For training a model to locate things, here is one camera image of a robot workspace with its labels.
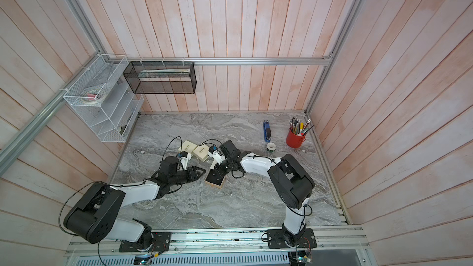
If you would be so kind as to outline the cream drawer jewelry box front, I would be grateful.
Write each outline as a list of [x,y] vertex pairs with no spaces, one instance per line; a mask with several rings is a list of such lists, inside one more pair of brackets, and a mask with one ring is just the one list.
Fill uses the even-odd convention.
[[197,148],[197,144],[194,144],[188,140],[185,140],[182,145],[181,145],[181,148],[180,148],[180,152],[187,152],[189,154],[192,154],[194,149]]

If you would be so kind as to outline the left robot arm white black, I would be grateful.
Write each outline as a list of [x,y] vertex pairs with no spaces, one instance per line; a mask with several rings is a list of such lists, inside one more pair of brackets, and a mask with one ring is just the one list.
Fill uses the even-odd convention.
[[148,200],[157,200],[173,191],[173,186],[199,180],[206,173],[200,167],[184,167],[175,156],[160,162],[159,169],[142,182],[128,185],[93,183],[64,218],[64,226],[72,234],[91,244],[106,240],[120,240],[147,250],[153,243],[151,226],[140,220],[118,217],[125,206]]

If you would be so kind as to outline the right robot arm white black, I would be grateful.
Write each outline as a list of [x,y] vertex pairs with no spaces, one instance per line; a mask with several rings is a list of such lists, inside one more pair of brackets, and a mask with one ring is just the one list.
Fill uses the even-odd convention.
[[220,186],[228,173],[241,172],[268,177],[280,199],[286,206],[282,229],[291,238],[300,237],[306,229],[305,219],[312,214],[308,211],[309,198],[315,182],[294,156],[286,154],[271,158],[241,151],[228,140],[220,146],[209,148],[208,155],[216,162],[207,181]]

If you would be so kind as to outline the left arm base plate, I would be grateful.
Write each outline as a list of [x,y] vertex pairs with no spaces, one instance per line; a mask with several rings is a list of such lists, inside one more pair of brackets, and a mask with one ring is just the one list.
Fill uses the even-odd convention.
[[163,253],[169,250],[171,232],[148,232],[137,242],[122,241],[119,252],[154,252]]

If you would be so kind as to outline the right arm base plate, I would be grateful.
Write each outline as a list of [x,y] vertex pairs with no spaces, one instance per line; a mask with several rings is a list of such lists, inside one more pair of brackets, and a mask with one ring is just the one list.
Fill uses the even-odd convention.
[[270,229],[266,231],[266,236],[270,249],[315,249],[317,247],[315,234],[312,229],[302,229],[297,235],[293,235],[286,229]]

